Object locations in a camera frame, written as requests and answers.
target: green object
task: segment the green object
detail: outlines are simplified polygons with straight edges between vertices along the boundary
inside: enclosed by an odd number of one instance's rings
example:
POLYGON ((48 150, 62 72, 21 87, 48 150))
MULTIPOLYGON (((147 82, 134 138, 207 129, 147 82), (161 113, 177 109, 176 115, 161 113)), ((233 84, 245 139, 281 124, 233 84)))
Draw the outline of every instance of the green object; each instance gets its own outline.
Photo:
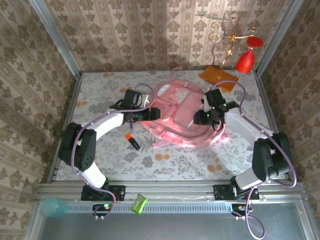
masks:
POLYGON ((138 194, 131 210, 134 211, 136 214, 141 215, 141 212, 144 209, 145 204, 147 203, 148 199, 146 199, 141 194, 138 194))
POLYGON ((60 217, 67 211, 68 205, 57 197, 47 198, 40 207, 40 213, 47 218, 60 217))

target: pink backpack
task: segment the pink backpack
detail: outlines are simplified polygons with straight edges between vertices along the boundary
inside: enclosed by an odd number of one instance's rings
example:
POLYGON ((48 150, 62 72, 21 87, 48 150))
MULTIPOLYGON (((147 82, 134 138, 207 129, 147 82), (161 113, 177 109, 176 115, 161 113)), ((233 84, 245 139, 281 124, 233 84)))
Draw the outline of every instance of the pink backpack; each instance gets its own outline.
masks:
POLYGON ((201 102, 204 92, 192 82, 175 79, 176 70, 182 70, 182 67, 174 68, 171 80, 162 83, 154 91, 155 101, 152 107, 161 110, 161 118, 140 123, 152 135, 162 140, 154 143, 154 148, 169 143, 192 148, 214 143, 221 137, 225 127, 214 131, 212 126, 194 124, 194 114, 204 107, 201 102))

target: gold wire ornament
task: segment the gold wire ornament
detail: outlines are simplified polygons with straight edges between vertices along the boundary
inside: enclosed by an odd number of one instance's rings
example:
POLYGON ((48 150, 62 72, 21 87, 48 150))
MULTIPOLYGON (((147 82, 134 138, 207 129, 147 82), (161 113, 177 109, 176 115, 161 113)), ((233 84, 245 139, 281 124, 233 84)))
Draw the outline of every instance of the gold wire ornament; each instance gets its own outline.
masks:
MULTIPOLYGON (((229 58, 230 55, 232 55, 232 54, 235 52, 234 43, 237 43, 237 44, 239 44, 239 45, 241 45, 241 46, 243 46, 243 47, 246 47, 246 48, 248 48, 248 49, 253 49, 252 47, 247 46, 247 45, 245 45, 245 44, 243 44, 243 43, 241 43, 241 42, 239 41, 240 39, 246 39, 246 38, 249 38, 249 37, 252 37, 252 36, 253 36, 253 34, 245 35, 245 36, 239 36, 239 35, 238 35, 238 33, 239 33, 239 31, 241 30, 241 27, 242 27, 242 25, 243 25, 242 20, 241 20, 239 17, 231 17, 231 18, 229 19, 229 23, 230 23, 231 27, 227 28, 227 27, 224 25, 224 23, 221 22, 221 21, 215 21, 215 22, 213 22, 213 23, 211 24, 211 27, 212 27, 213 29, 215 29, 215 31, 209 33, 209 36, 208 36, 208 38, 209 38, 211 41, 213 41, 213 42, 216 42, 219 38, 230 39, 230 41, 229 41, 229 42, 224 46, 224 48, 223 48, 224 51, 226 52, 226 56, 225 56, 225 58, 224 58, 224 60, 223 60, 223 62, 222 62, 222 64, 221 64, 220 74, 219 74, 219 76, 217 77, 218 80, 221 80, 221 75, 222 75, 222 73, 223 73, 223 69, 224 69, 224 66, 225 66, 225 64, 226 64, 226 62, 227 62, 227 59, 229 58), (221 33, 216 32, 216 31, 220 28, 219 25, 221 26, 222 30, 223 30, 226 34, 221 34, 221 33), (233 31, 233 32, 231 33, 231 35, 228 35, 228 33, 230 32, 230 29, 231 29, 232 27, 234 27, 235 25, 237 25, 236 30, 233 31)), ((257 29, 257 28, 256 28, 255 26, 252 26, 252 27, 250 28, 250 32, 254 33, 254 32, 256 31, 256 29, 257 29)))

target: aluminum frame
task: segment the aluminum frame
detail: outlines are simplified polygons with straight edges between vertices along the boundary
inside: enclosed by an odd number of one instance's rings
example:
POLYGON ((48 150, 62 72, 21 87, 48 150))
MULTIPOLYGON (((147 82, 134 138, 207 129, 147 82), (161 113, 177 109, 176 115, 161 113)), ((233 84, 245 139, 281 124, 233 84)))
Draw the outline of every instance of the aluminum frame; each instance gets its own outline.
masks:
MULTIPOLYGON (((202 206, 226 204, 243 204, 243 200, 215 201, 213 185, 228 184, 226 180, 140 180, 140 181, 112 181, 110 185, 125 185, 126 195, 121 204, 132 204, 137 194, 148 198, 148 204, 188 205, 200 204, 202 206)), ((33 211, 25 234, 26 240, 36 240, 41 234, 44 217, 40 214, 40 205, 43 199, 58 197, 73 205, 84 203, 102 203, 99 201, 81 201, 82 181, 55 181, 51 184, 40 184, 33 211)), ((302 183, 288 188, 277 183, 266 183, 258 187, 260 200, 254 204, 294 203, 302 225, 302 230, 308 240, 320 238, 312 210, 308 203, 308 196, 302 183)))
MULTIPOLYGON (((74 86, 74 89, 73 89, 73 92, 71 95, 71 99, 70 99, 70 104, 69 104, 68 110, 65 114, 65 119, 63 122, 62 130, 65 130, 67 128, 68 124, 71 123, 71 120, 72 120, 72 117, 73 117, 73 114, 75 111, 78 95, 80 92, 81 84, 82 84, 81 78, 75 82, 75 86, 74 86)), ((47 184, 52 182, 52 180, 54 179, 55 172, 59 168, 59 165, 60 165, 60 159, 58 158, 58 152, 59 152, 59 148, 61 145, 61 141, 62 140, 59 138, 59 141, 58 141, 56 148, 55 148, 53 160, 51 163, 51 168, 50 168, 48 177, 46 179, 47 184)))
POLYGON ((262 78, 261 78, 261 76, 258 76, 255 72, 253 74, 254 74, 256 85, 257 85, 259 93, 260 93, 260 97, 262 100, 262 104, 264 107, 266 118, 268 119, 268 122, 270 125, 270 129, 272 131, 274 131, 275 133, 279 133, 279 128, 277 126, 276 118, 275 118, 274 112, 272 111, 271 104, 268 99, 267 91, 265 89, 262 78))
POLYGON ((277 24, 273 35, 268 42, 258 64, 256 65, 255 72, 258 76, 261 76, 264 70, 266 69, 268 63, 270 62, 272 56, 274 55, 275 51, 277 50, 281 40, 283 39, 284 35, 286 34, 290 24, 292 23, 293 19, 295 18, 298 10, 300 9, 304 0, 290 0, 284 13, 277 24))
POLYGON ((68 65, 73 76, 78 80, 80 78, 80 69, 74 56, 72 54, 72 49, 65 41, 64 37, 60 33, 53 17, 50 14, 47 6, 43 0, 30 0, 30 4, 33 6, 36 14, 39 16, 41 22, 43 23, 45 29, 49 33, 53 42, 58 48, 58 51, 62 55, 65 63, 68 65))

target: black mounting bracket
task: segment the black mounting bracket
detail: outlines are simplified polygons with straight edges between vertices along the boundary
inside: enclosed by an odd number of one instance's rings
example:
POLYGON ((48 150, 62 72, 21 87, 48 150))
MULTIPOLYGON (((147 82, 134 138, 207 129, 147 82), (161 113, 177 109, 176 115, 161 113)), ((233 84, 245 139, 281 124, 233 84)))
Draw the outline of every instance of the black mounting bracket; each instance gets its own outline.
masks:
MULTIPOLYGON (((248 212, 252 212, 253 211, 253 207, 252 206, 248 206, 248 212)), ((232 204, 232 213, 231 215, 233 215, 234 217, 240 217, 239 215, 241 215, 242 217, 245 216, 245 212, 246 211, 246 204, 237 204, 237 203, 233 203, 232 204)))
MULTIPOLYGON (((213 193, 214 193, 214 200, 215 201, 232 201, 232 200, 247 200, 249 189, 243 190, 235 196, 229 184, 217 184, 213 185, 213 193)), ((252 200, 259 200, 259 192, 258 189, 255 189, 251 194, 252 200)))
MULTIPOLYGON (((116 201, 125 200, 126 186, 124 185, 109 185, 109 180, 107 179, 101 189, 112 192, 116 201)), ((88 185, 84 185, 82 188, 81 201, 112 202, 113 200, 113 197, 107 192, 94 190, 88 185)))

